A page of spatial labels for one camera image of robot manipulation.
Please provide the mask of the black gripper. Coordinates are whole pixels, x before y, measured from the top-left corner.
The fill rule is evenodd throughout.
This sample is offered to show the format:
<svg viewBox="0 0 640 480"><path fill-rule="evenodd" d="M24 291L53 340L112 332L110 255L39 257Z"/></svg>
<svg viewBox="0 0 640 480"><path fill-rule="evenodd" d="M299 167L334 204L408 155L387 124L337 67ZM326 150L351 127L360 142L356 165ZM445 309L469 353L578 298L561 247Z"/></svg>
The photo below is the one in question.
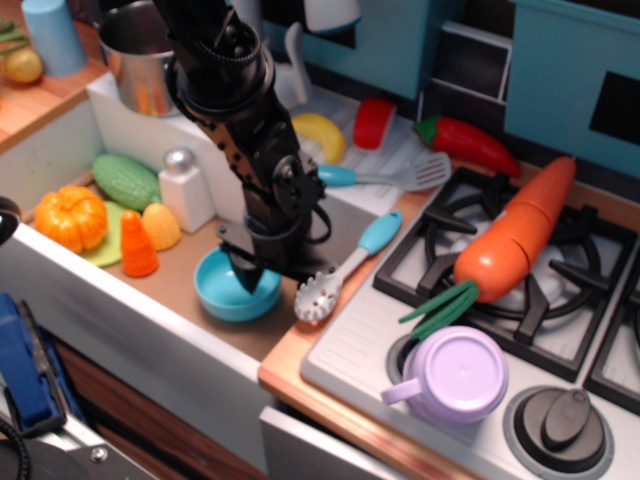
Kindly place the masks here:
<svg viewBox="0 0 640 480"><path fill-rule="evenodd" d="M251 199L242 221L217 227L220 248L248 293L257 289L265 270L305 281L337 266L330 246L333 222L325 203L321 200L290 218L277 205Z"/></svg>

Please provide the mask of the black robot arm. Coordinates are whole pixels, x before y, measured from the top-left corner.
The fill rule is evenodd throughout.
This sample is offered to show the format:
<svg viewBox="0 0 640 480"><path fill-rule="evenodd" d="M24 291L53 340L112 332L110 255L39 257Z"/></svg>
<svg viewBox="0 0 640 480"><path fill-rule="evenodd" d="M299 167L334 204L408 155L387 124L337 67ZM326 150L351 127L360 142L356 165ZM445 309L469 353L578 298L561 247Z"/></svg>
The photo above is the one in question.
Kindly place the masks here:
<svg viewBox="0 0 640 480"><path fill-rule="evenodd" d="M158 1L174 52L166 84L182 114L224 154L244 198L240 223L221 225L221 248L241 285L265 270L304 282L331 268L325 184L301 152L279 101L271 54L225 1Z"/></svg>

